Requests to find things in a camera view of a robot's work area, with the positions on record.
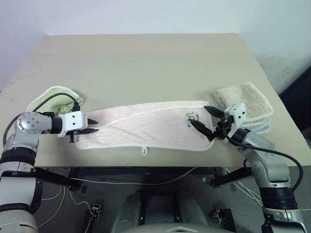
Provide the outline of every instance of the pink towel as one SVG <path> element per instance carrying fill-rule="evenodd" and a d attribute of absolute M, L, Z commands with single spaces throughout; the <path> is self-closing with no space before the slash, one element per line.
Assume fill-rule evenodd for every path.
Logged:
<path fill-rule="evenodd" d="M 81 149 L 157 147 L 203 151 L 212 146 L 189 122 L 197 119 L 212 128 L 207 101 L 172 101 L 120 106 L 87 113 L 98 121 L 95 133 L 76 136 Z"/>

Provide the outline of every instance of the dark floor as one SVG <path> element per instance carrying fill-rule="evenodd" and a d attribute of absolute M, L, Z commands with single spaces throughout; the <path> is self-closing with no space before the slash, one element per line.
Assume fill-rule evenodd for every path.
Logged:
<path fill-rule="evenodd" d="M 68 170 L 64 168 L 54 168 L 54 172 L 59 174 L 67 174 Z M 297 168 L 290 167 L 292 181 L 296 181 Z M 176 177 L 165 177 L 167 180 Z M 209 181 L 212 177 L 207 176 L 207 182 L 202 182 L 200 175 L 188 175 L 173 183 L 158 186 L 142 186 L 142 185 L 115 185 L 115 184 L 94 184 L 90 183 L 86 194 L 74 192 L 73 196 L 77 202 L 87 201 L 90 205 L 99 201 L 103 203 L 103 212 L 98 222 L 95 222 L 94 233 L 108 233 L 112 227 L 114 218 L 119 210 L 122 202 L 130 194 L 137 190 L 180 190 L 196 198 L 201 205 L 205 214 L 208 216 L 213 207 L 230 208 L 234 217 L 235 225 L 238 233 L 260 233 L 261 225 L 264 222 L 262 211 L 259 205 L 240 190 L 236 190 L 231 185 L 221 188 L 212 188 Z M 84 179 L 97 181 L 143 181 L 136 176 L 104 176 L 104 177 L 84 177 Z M 253 178 L 243 181 L 248 188 L 258 193 L 258 188 Z M 56 195 L 59 186 L 53 184 L 44 184 L 43 198 L 49 198 Z M 295 192 L 296 201 L 301 209 L 311 208 L 311 167 L 304 167 L 304 179 L 302 184 Z M 38 225 L 49 219 L 57 210 L 63 193 L 53 200 L 43 201 L 40 209 L 35 213 Z M 82 232 L 82 223 L 86 210 L 86 206 L 75 205 L 70 199 L 69 191 L 66 189 L 66 196 L 63 206 L 59 213 L 46 225 L 39 228 L 41 233 L 80 233 Z M 307 229 L 311 232 L 311 211 L 303 211 Z"/>

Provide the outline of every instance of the white cable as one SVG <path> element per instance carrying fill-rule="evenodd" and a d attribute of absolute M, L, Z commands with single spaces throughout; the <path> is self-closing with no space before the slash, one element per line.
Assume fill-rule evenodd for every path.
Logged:
<path fill-rule="evenodd" d="M 190 172 L 192 172 L 193 170 L 195 170 L 197 167 L 192 168 L 191 170 L 187 171 L 184 175 L 171 180 L 171 181 L 166 181 L 166 182 L 162 182 L 162 183 L 114 183 L 114 182 L 102 182 L 102 181 L 90 181 L 90 180 L 84 180 L 84 179 L 78 179 L 78 178 L 73 178 L 75 180 L 79 180 L 79 181 L 85 181 L 85 182 L 90 182 L 90 183 L 105 183 L 105 184 L 140 184 L 140 185 L 161 185 L 161 184 L 166 184 L 166 183 L 171 183 L 174 181 L 177 181 L 181 178 L 183 178 L 184 176 L 188 175 Z"/>
<path fill-rule="evenodd" d="M 62 191 L 62 186 L 60 186 L 60 190 L 59 190 L 59 192 L 56 194 L 56 196 L 54 196 L 54 197 L 52 197 L 52 198 L 44 198 L 44 199 L 41 199 L 41 200 L 52 200 L 52 199 L 54 199 L 54 198 L 57 198 L 57 197 L 59 196 L 59 194 L 60 194 L 61 191 Z"/>
<path fill-rule="evenodd" d="M 230 171 L 229 171 L 229 169 L 228 169 L 227 167 L 223 167 L 223 169 L 224 169 L 224 171 L 225 171 L 226 174 L 227 174 L 227 172 L 230 173 Z M 247 191 L 248 193 L 246 193 L 244 190 L 242 190 L 240 187 L 238 187 L 237 184 L 235 184 L 235 183 L 233 183 L 233 184 L 234 184 L 240 191 L 242 191 L 244 194 L 246 194 L 247 196 L 249 196 L 251 199 L 255 200 L 255 201 L 258 203 L 258 205 L 259 205 L 260 207 L 262 207 L 262 204 L 260 203 L 260 202 L 261 202 L 261 199 L 260 199 L 260 197 L 259 197 L 254 191 L 252 191 L 252 190 L 248 189 L 247 187 L 245 187 L 241 182 L 238 182 L 238 184 L 240 184 L 243 188 L 245 188 L 246 191 Z"/>
<path fill-rule="evenodd" d="M 82 202 L 80 202 L 80 203 L 77 203 L 77 202 L 75 201 L 75 199 L 73 198 L 72 193 L 71 193 L 70 190 L 69 190 L 69 193 L 70 193 L 70 197 L 71 197 L 71 199 L 72 199 L 72 201 L 73 201 L 73 203 L 74 203 L 75 205 L 86 204 L 87 207 L 88 207 L 88 210 L 89 210 L 90 214 L 93 215 L 92 217 L 89 218 L 88 225 L 87 225 L 87 228 L 86 228 L 86 230 L 85 230 L 85 233 L 87 233 L 88 228 L 89 228 L 90 225 L 91 225 L 91 221 L 92 221 L 92 219 L 95 217 L 95 214 L 93 214 L 93 212 L 91 211 L 91 207 L 89 206 L 89 204 L 88 204 L 86 201 L 82 201 Z"/>
<path fill-rule="evenodd" d="M 65 195 L 66 195 L 66 190 L 65 190 L 65 187 L 64 187 L 63 199 L 62 199 L 62 201 L 60 202 L 60 205 L 59 205 L 58 209 L 56 210 L 55 214 L 53 214 L 52 217 L 50 217 L 47 221 L 45 221 L 44 223 L 40 224 L 40 225 L 38 226 L 38 228 L 39 228 L 39 227 L 42 227 L 42 226 L 45 225 L 45 224 L 47 224 L 49 221 L 51 221 L 51 220 L 55 217 L 55 215 L 57 215 L 58 211 L 60 210 L 60 208 L 62 207 L 62 205 L 63 205 L 63 203 L 64 203 Z"/>

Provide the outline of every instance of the table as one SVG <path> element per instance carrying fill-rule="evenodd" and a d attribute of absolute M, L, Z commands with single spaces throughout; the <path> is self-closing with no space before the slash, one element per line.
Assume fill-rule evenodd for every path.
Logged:
<path fill-rule="evenodd" d="M 251 81 L 275 113 L 264 136 L 311 165 L 311 153 L 250 49 L 236 34 L 47 36 L 0 93 L 0 133 L 53 85 L 85 99 L 84 112 L 144 102 L 208 100 L 216 88 Z M 36 166 L 241 166 L 244 157 L 216 140 L 204 152 L 150 148 L 78 150 L 69 138 L 42 135 Z"/>

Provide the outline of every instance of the white wall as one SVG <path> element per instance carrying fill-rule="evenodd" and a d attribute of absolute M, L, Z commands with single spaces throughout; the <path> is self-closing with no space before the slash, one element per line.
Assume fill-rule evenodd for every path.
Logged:
<path fill-rule="evenodd" d="M 280 93 L 311 64 L 310 0 L 0 0 L 0 89 L 45 34 L 238 33 Z"/>

